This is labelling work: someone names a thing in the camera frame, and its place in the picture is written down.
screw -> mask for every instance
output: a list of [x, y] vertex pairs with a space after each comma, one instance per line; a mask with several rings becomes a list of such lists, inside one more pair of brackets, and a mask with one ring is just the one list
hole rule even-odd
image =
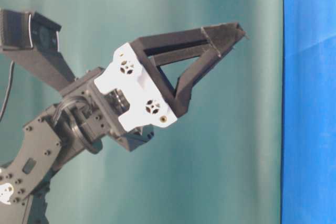
[[46, 150], [45, 152], [44, 152], [44, 155], [46, 155], [46, 156], [49, 156], [51, 154], [51, 151], [50, 150]]
[[160, 122], [161, 123], [165, 123], [167, 121], [167, 117], [165, 115], [163, 115], [162, 117], [160, 117]]

white plastic mount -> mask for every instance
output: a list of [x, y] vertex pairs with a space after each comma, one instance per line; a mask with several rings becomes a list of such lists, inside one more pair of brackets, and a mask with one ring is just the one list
hole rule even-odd
[[130, 109], [119, 116], [126, 131], [148, 124], [167, 127], [177, 120], [129, 43], [114, 52], [113, 62], [94, 82], [102, 94], [119, 89], [128, 100]]

blue backdrop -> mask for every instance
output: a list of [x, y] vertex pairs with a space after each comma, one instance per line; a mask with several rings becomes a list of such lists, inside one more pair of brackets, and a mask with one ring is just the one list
hole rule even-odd
[[336, 0], [284, 0], [282, 223], [336, 222]]

